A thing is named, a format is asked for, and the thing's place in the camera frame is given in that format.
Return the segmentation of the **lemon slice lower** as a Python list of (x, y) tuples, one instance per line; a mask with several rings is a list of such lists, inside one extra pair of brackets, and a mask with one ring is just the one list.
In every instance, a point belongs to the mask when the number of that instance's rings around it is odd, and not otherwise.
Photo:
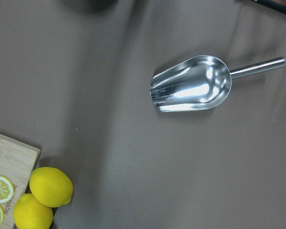
[(0, 203), (10, 201), (14, 196), (14, 185), (4, 176), (0, 176)]

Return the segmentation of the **yellow lemon upper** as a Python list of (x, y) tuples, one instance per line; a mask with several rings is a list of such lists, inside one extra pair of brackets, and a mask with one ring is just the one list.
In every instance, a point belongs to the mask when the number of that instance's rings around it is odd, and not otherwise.
[(24, 194), (14, 206), (13, 219), (19, 229), (49, 229), (53, 211), (41, 204), (33, 194)]

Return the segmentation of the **yellow lemon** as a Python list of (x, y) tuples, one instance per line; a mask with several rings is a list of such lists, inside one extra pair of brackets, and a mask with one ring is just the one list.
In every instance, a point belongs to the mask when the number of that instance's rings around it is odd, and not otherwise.
[(19, 229), (49, 229), (53, 211), (41, 204), (33, 194), (24, 194), (14, 206), (13, 219)]
[(69, 204), (72, 199), (72, 181), (64, 172), (54, 167), (39, 167), (33, 170), (29, 186), (34, 197), (51, 208)]

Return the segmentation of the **steel ice scoop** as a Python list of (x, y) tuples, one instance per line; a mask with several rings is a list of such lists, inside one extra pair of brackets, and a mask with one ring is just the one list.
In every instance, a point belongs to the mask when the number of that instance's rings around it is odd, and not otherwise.
[(283, 68), (284, 57), (230, 70), (221, 59), (198, 55), (152, 77), (150, 96), (161, 112), (212, 109), (229, 95), (232, 81)]

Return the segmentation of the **yellow lemon lower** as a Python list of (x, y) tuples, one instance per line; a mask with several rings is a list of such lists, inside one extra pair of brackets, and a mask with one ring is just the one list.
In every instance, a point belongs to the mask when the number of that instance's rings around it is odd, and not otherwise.
[(54, 167), (39, 167), (33, 170), (29, 186), (34, 197), (51, 208), (69, 204), (72, 199), (72, 181), (64, 172)]

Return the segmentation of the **bamboo cutting board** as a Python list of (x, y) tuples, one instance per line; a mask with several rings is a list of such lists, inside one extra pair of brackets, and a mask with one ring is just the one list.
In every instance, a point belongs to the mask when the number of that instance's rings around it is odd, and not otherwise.
[(14, 205), (28, 191), (29, 178), (40, 154), (40, 149), (0, 134), (0, 176), (8, 178), (14, 185), (13, 198), (1, 204), (4, 220), (0, 229), (16, 228), (13, 220)]

